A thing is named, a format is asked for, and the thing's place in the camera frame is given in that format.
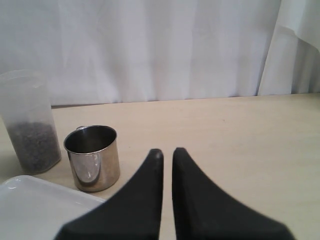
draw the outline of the black seeds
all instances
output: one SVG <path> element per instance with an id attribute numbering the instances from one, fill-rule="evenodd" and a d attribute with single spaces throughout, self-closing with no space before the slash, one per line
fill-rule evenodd
<path id="1" fill-rule="evenodd" d="M 7 131 L 25 172 L 44 172 L 60 160 L 57 135 L 50 124 L 21 122 L 9 126 Z"/>

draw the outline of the white fabric backdrop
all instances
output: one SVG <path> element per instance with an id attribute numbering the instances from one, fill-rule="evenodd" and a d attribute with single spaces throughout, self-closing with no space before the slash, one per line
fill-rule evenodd
<path id="1" fill-rule="evenodd" d="M 0 0 L 0 73 L 53 105 L 318 92 L 319 3 Z"/>

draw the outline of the curtain fold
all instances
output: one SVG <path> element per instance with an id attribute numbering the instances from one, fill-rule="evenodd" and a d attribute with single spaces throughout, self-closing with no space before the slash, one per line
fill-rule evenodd
<path id="1" fill-rule="evenodd" d="M 0 0 L 0 74 L 53 105 L 320 90 L 317 0 Z"/>

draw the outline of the cup rim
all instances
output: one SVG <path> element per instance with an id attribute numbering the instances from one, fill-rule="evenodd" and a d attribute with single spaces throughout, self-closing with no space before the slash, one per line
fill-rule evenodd
<path id="1" fill-rule="evenodd" d="M 103 128 L 107 128 L 107 129 L 112 130 L 112 131 L 115 133 L 114 140 L 113 140 L 108 146 L 106 146 L 106 147 L 104 147 L 104 148 L 102 148 L 102 149 L 100 149 L 100 150 L 98 150 L 98 151 L 91 151 L 91 152 L 81 153 L 81 152 L 71 151 L 71 150 L 69 150 L 69 149 L 66 148 L 66 141 L 67 141 L 67 139 L 68 139 L 71 135 L 73 135 L 73 134 L 75 134 L 75 133 L 77 133 L 77 132 L 79 132 L 79 131 L 81 131 L 81 130 L 83 130 L 83 129 L 93 128 L 93 127 L 103 127 Z M 95 154 L 95 153 L 102 152 L 103 150 L 109 148 L 109 147 L 117 140 L 117 137 L 118 137 L 117 131 L 116 131 L 114 128 L 110 127 L 110 126 L 106 126 L 106 125 L 81 126 L 81 127 L 78 127 L 76 130 L 70 132 L 70 133 L 65 137 L 65 139 L 64 139 L 64 141 L 63 141 L 63 147 L 64 147 L 64 149 L 65 149 L 68 153 L 72 153 L 72 154 L 76 154 L 76 155 Z"/>

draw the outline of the black rubber pad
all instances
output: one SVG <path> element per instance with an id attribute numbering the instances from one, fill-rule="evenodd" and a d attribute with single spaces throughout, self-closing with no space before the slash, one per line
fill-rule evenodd
<path id="1" fill-rule="evenodd" d="M 164 157 L 152 149 L 143 164 L 113 197 L 62 227 L 56 240 L 157 240 Z"/>
<path id="2" fill-rule="evenodd" d="M 284 224 L 214 184 L 184 148 L 173 154 L 172 201 L 178 240 L 294 240 Z"/>

